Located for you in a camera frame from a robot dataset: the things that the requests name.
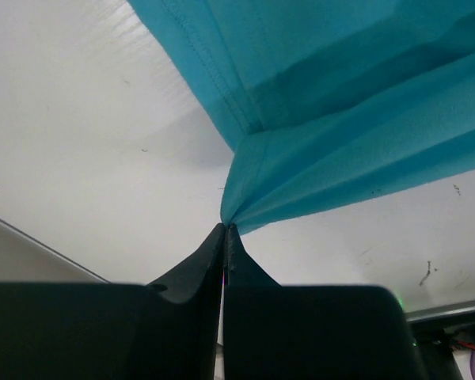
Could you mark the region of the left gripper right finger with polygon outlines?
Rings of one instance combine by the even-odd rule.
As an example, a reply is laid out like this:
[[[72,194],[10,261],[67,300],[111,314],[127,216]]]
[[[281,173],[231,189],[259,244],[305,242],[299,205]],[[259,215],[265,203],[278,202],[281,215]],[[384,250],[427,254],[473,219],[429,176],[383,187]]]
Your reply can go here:
[[[396,297],[369,285],[282,286],[226,235],[227,379],[425,379]]]

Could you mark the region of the light blue t-shirt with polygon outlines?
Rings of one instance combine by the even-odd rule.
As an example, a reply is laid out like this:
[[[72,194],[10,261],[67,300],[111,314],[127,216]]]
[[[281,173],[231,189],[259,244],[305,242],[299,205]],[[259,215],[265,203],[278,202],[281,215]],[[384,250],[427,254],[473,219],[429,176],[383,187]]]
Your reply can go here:
[[[133,1],[233,151],[243,233],[475,169],[475,1]]]

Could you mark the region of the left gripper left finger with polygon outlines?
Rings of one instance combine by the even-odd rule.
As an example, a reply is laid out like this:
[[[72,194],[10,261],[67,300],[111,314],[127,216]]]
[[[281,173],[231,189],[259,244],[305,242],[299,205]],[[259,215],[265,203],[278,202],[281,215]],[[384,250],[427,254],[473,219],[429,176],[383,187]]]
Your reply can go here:
[[[146,285],[0,282],[0,379],[211,379],[226,228]]]

